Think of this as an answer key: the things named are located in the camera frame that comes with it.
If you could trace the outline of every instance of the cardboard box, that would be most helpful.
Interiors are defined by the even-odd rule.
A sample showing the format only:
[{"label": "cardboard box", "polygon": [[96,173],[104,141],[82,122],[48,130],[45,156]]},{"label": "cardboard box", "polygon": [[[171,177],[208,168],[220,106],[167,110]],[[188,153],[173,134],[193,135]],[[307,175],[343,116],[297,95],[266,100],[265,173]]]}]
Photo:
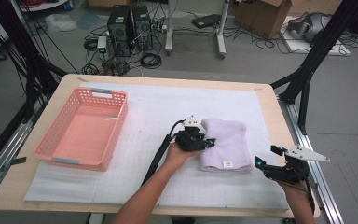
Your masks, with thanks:
[{"label": "cardboard box", "polygon": [[235,23],[251,32],[272,38],[280,32],[290,7],[302,0],[257,0],[254,3],[241,2],[235,14]]},{"label": "cardboard box", "polygon": [[228,15],[235,16],[235,13],[237,12],[238,4],[235,3],[235,0],[230,0],[228,5]]},{"label": "cardboard box", "polygon": [[304,0],[301,4],[290,8],[289,15],[301,16],[304,12],[322,12],[333,15],[342,0]]},{"label": "cardboard box", "polygon": [[112,7],[114,5],[129,5],[132,7],[132,0],[89,0],[91,7]]}]

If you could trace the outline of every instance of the metal stand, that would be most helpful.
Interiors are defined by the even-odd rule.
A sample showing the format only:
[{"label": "metal stand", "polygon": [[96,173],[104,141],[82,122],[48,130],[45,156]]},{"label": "metal stand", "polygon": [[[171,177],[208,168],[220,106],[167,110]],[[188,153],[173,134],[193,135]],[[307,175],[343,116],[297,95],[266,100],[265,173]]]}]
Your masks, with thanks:
[{"label": "metal stand", "polygon": [[305,124],[310,96],[310,81],[316,69],[327,56],[330,49],[341,37],[345,28],[358,11],[358,0],[343,0],[333,18],[327,24],[322,35],[315,42],[307,58],[300,67],[291,75],[271,84],[276,89],[289,83],[286,90],[281,93],[280,100],[289,105],[295,103],[295,99],[301,93],[301,102],[298,115],[298,126],[303,134],[307,134]]},{"label": "metal stand", "polygon": [[[168,56],[171,55],[172,39],[173,39],[172,15],[173,15],[174,9],[172,9],[173,5],[170,2],[171,2],[171,0],[168,0],[168,15],[170,17],[168,18],[167,35],[166,35],[166,39],[165,39],[165,52]],[[223,31],[225,29],[228,6],[229,6],[229,0],[225,0],[225,3],[223,5],[223,11],[221,14],[220,25],[216,31],[217,44],[219,46],[219,55],[220,55],[221,59],[224,59],[226,57],[226,47],[225,47],[225,41],[223,39]]]}]

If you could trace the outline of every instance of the pink plastic basket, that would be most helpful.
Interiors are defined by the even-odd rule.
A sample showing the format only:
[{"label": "pink plastic basket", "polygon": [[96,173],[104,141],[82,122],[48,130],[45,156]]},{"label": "pink plastic basket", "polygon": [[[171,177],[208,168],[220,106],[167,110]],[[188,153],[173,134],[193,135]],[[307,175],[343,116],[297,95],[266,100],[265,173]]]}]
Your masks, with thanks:
[{"label": "pink plastic basket", "polygon": [[34,155],[54,165],[106,171],[127,111],[126,92],[75,88]]}]

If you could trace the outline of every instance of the human arm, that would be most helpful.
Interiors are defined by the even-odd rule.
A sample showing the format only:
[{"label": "human arm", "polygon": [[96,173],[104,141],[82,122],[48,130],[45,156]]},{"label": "human arm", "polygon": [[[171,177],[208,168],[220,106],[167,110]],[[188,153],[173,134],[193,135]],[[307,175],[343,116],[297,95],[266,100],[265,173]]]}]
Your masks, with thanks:
[{"label": "human arm", "polygon": [[295,216],[296,224],[314,224],[312,209],[310,208],[310,201],[308,200],[308,193],[303,190],[304,182],[289,185],[278,182],[286,194],[286,201],[292,209]]},{"label": "human arm", "polygon": [[113,223],[147,223],[168,181],[185,164],[187,158],[198,154],[184,152],[176,143],[171,143],[161,167],[124,203]]}]

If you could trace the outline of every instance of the wooden table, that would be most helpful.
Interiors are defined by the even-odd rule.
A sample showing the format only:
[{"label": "wooden table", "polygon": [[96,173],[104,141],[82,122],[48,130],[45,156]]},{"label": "wooden table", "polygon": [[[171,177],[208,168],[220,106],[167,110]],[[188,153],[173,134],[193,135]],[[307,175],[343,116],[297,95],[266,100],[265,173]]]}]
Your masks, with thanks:
[{"label": "wooden table", "polygon": [[[86,75],[67,75],[61,81],[58,89],[54,92],[39,121],[34,126],[27,141],[22,147],[18,158],[26,157],[27,162],[13,165],[7,172],[0,185],[0,210],[11,211],[63,211],[63,212],[88,212],[88,213],[115,213],[120,204],[97,204],[97,203],[38,203],[23,200],[39,163],[33,156],[33,150],[49,124],[53,121],[63,102],[74,87],[82,82],[102,82],[133,85],[192,87],[205,89],[254,91],[263,111],[270,141],[278,146],[290,148],[294,142],[283,117],[281,108],[276,99],[273,89],[268,84],[201,81],[185,79],[165,79],[146,77],[102,77]],[[316,206],[315,216],[320,211]],[[155,214],[177,216],[242,216],[242,217],[292,217],[290,210],[249,210],[249,209],[226,209],[226,208],[201,208],[201,207],[156,207]]]}]

